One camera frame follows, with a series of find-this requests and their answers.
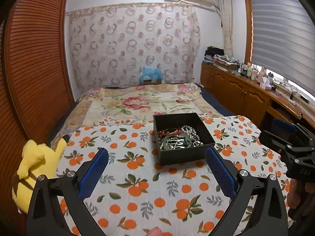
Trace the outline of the person left hand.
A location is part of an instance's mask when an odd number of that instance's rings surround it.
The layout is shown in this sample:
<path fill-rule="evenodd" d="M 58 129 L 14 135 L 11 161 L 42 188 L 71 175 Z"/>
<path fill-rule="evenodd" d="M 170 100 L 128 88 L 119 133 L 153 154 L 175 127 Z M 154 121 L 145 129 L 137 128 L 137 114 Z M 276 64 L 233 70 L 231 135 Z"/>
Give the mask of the person left hand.
<path fill-rule="evenodd" d="M 159 227 L 154 227 L 146 233 L 146 236 L 163 236 L 163 232 Z"/>

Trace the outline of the person right hand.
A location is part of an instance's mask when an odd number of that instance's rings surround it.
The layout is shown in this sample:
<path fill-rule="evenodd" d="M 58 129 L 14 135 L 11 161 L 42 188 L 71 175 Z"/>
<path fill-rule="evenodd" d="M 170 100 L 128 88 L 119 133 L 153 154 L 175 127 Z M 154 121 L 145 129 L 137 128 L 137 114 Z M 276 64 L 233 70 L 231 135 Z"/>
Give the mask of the person right hand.
<path fill-rule="evenodd" d="M 306 183 L 305 192 L 308 194 L 313 195 L 314 194 L 314 183 Z M 289 186 L 289 192 L 287 195 L 287 203 L 289 206 L 289 217 L 291 219 L 294 219 L 293 210 L 297 209 L 298 205 L 301 202 L 301 193 L 303 190 L 301 190 L 301 183 L 296 179 L 290 180 L 290 186 Z M 314 213 L 314 198 L 312 199 L 311 203 L 305 208 L 303 211 L 303 215 L 308 215 L 309 213 Z"/>

